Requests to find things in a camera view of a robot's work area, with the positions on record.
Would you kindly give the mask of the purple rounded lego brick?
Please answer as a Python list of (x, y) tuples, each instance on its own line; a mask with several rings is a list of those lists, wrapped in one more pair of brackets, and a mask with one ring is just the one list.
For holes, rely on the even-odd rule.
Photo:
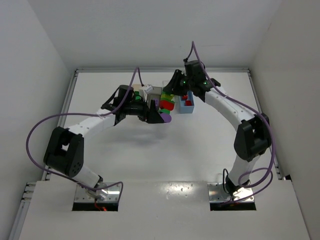
[(167, 113), (162, 112), (162, 113), (160, 113), (160, 116), (161, 116), (161, 118), (163, 119), (163, 122), (164, 122), (164, 123), (170, 123), (171, 120), (172, 120), (172, 117), (171, 117), (170, 114), (167, 114)]

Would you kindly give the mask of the red green lego stack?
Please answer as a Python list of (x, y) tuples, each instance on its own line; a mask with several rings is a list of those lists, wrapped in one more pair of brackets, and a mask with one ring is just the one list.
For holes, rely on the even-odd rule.
[(159, 112), (169, 115), (174, 107), (174, 95), (163, 91), (159, 101)]

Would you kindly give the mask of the green lego brick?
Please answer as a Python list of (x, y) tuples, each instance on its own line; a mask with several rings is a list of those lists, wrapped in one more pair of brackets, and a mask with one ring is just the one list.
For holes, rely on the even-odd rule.
[(138, 91), (134, 92), (134, 98), (135, 98), (136, 101), (140, 101), (142, 99), (142, 97), (140, 96)]

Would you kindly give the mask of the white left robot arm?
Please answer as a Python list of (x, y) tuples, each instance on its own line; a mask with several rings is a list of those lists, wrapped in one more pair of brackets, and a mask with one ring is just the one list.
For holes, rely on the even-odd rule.
[(67, 128), (56, 127), (51, 134), (43, 162), (51, 169), (95, 191), (103, 178), (84, 164), (85, 142), (119, 124), (126, 116), (136, 116), (147, 124), (164, 124), (171, 116), (157, 108), (155, 100), (147, 102), (133, 87), (120, 85), (101, 108), (85, 120)]

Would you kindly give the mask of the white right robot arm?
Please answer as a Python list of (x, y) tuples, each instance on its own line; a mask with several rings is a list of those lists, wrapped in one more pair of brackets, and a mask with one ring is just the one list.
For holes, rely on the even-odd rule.
[(254, 111), (230, 100), (218, 81), (207, 78), (197, 60), (185, 60), (184, 68), (184, 71), (175, 70), (164, 91), (181, 97), (192, 92), (216, 109), (234, 127), (236, 135), (233, 147), (236, 158), (224, 184), (225, 191), (232, 196), (249, 184), (250, 174), (257, 160), (271, 145), (270, 133), (266, 127), (269, 119), (264, 115), (264, 120), (261, 120)]

